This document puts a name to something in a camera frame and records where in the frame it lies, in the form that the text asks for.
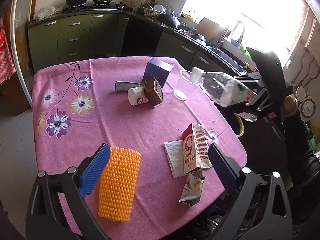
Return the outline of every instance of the table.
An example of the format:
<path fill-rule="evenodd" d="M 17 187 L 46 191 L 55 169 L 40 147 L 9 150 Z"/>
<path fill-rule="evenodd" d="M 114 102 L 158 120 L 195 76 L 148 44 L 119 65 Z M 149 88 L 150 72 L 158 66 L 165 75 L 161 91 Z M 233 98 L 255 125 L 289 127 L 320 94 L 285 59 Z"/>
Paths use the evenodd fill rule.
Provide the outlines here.
<path fill-rule="evenodd" d="M 164 85 L 164 101 L 131 106 L 126 92 L 115 92 L 116 80 L 139 82 L 151 57 L 114 57 L 61 64 L 34 76 L 33 119 L 39 170 L 63 173 L 95 153 L 102 142 L 131 148 L 142 155 L 129 222 L 98 216 L 99 182 L 85 198 L 97 222 L 112 239 L 159 239 L 177 230 L 209 206 L 224 190 L 215 170 L 207 179 L 200 202 L 189 207 L 178 200 L 186 176 L 172 178 L 165 141 L 180 140 L 192 122 L 203 124 L 227 155 L 244 166 L 240 141 L 201 88 L 180 101 L 173 89 L 182 67 L 174 58 L 159 58 L 174 67 Z M 52 125 L 60 120 L 57 129 Z M 71 229 L 80 234 L 66 200 L 61 204 Z"/>

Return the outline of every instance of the red checkered cloth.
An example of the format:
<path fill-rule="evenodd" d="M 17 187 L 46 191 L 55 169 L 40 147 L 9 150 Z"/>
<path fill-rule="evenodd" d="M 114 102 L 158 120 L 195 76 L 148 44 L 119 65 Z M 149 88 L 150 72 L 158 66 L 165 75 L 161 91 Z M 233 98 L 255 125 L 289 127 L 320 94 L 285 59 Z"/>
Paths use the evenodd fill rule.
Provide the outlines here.
<path fill-rule="evenodd" d="M 0 85 L 16 71 L 4 33 L 3 18 L 0 19 Z"/>

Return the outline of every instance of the clear plastic cup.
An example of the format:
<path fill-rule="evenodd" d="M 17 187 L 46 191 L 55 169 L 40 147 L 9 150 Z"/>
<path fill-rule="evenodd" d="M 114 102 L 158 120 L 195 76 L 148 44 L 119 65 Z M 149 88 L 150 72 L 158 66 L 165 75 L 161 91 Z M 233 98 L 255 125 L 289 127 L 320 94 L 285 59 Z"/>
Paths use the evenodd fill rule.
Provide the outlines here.
<path fill-rule="evenodd" d="M 189 95 L 195 91 L 196 87 L 201 86 L 203 84 L 203 79 L 200 78 L 198 83 L 193 83 L 189 81 L 191 72 L 188 70 L 181 70 L 180 76 L 176 85 L 173 94 L 176 98 L 184 101 L 187 99 Z"/>

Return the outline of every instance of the flower print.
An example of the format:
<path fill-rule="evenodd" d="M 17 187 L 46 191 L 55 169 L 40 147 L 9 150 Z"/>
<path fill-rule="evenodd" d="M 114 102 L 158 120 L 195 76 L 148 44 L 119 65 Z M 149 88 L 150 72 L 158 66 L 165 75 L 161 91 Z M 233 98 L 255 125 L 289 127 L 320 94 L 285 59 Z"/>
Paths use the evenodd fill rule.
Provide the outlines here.
<path fill-rule="evenodd" d="M 57 93 L 58 92 L 54 89 L 51 89 L 51 90 L 47 89 L 47 91 L 43 96 L 42 105 L 44 107 L 48 107 L 50 104 L 54 103 L 58 98 Z"/>
<path fill-rule="evenodd" d="M 45 125 L 44 119 L 45 119 L 44 114 L 41 114 L 38 122 L 38 131 L 40 131 L 44 127 Z"/>
<path fill-rule="evenodd" d="M 61 135 L 67 134 L 67 127 L 71 126 L 71 117 L 66 115 L 66 112 L 57 112 L 56 115 L 50 115 L 50 119 L 47 120 L 47 124 L 49 125 L 47 128 L 47 132 L 49 136 L 52 137 L 56 135 L 58 138 Z"/>
<path fill-rule="evenodd" d="M 72 104 L 69 109 L 73 114 L 79 113 L 80 115 L 90 113 L 90 108 L 94 107 L 93 99 L 90 99 L 89 95 L 81 94 L 80 96 L 75 96 L 70 100 Z"/>
<path fill-rule="evenodd" d="M 85 90 L 86 88 L 92 87 L 92 79 L 91 77 L 79 77 L 79 79 L 75 82 L 75 87 L 78 87 L 78 90 Z"/>

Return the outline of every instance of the green cabinet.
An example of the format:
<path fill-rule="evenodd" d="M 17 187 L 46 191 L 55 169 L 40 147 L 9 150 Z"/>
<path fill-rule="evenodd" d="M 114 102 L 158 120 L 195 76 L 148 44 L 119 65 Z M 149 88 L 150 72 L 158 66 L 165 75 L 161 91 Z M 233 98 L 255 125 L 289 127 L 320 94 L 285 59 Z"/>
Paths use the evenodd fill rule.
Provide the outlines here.
<path fill-rule="evenodd" d="M 92 14 L 65 17 L 57 20 L 58 34 L 75 32 L 91 28 Z"/>
<path fill-rule="evenodd" d="M 193 67 L 198 67 L 205 72 L 224 72 L 226 71 L 220 67 L 217 63 L 215 63 L 213 60 L 209 59 L 207 56 L 202 54 L 201 52 L 197 51 L 196 55 L 192 59 L 188 70 L 191 71 Z"/>
<path fill-rule="evenodd" d="M 28 29 L 29 48 L 35 72 L 57 65 L 57 21 L 43 23 Z"/>
<path fill-rule="evenodd" d="M 116 26 L 119 15 L 116 13 L 93 14 L 90 31 L 89 57 L 107 57 L 113 52 Z"/>
<path fill-rule="evenodd" d="M 58 49 L 88 44 L 89 36 L 90 29 L 60 34 L 58 35 Z"/>
<path fill-rule="evenodd" d="M 196 54 L 196 50 L 172 35 L 162 32 L 155 56 L 173 57 L 179 64 L 187 69 Z"/>
<path fill-rule="evenodd" d="M 59 64 L 88 59 L 89 44 L 60 49 Z"/>
<path fill-rule="evenodd" d="M 114 40 L 114 48 L 113 48 L 114 54 L 118 57 L 121 56 L 122 44 L 123 44 L 124 34 L 127 28 L 128 21 L 129 21 L 129 17 L 123 14 L 120 14 L 118 23 L 117 23 L 115 40 Z"/>

